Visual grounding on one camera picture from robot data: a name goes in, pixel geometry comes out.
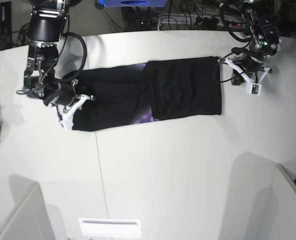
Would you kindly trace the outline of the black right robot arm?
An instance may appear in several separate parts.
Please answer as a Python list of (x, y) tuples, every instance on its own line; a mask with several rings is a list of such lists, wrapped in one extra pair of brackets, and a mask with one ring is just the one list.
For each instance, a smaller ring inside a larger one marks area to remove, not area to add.
[[(58, 124), (65, 130), (73, 128), (73, 117), (93, 95), (79, 94), (76, 86), (87, 59), (87, 46), (83, 38), (68, 30), (69, 9), (79, 4), (78, 0), (32, 0), (31, 20), (28, 29), (30, 39), (24, 84), (16, 93), (32, 99), (40, 99), (44, 105), (56, 108)], [(62, 51), (57, 49), (61, 39), (73, 37), (80, 41), (83, 49), (81, 65), (72, 75), (55, 77)]]

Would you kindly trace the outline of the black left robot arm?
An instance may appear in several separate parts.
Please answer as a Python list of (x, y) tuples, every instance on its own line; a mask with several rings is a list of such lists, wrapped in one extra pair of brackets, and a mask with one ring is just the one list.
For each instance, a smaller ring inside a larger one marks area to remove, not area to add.
[(219, 9), (219, 17), (228, 33), (244, 47), (234, 47), (231, 53), (218, 61), (232, 68), (232, 85), (245, 84), (245, 92), (258, 96), (261, 94), (262, 81), (271, 73), (266, 61), (281, 50), (281, 39), (277, 18), (262, 0), (245, 0), (240, 14), (246, 23), (250, 37), (240, 38), (230, 28), (224, 18), (224, 12), (233, 4), (226, 1)]

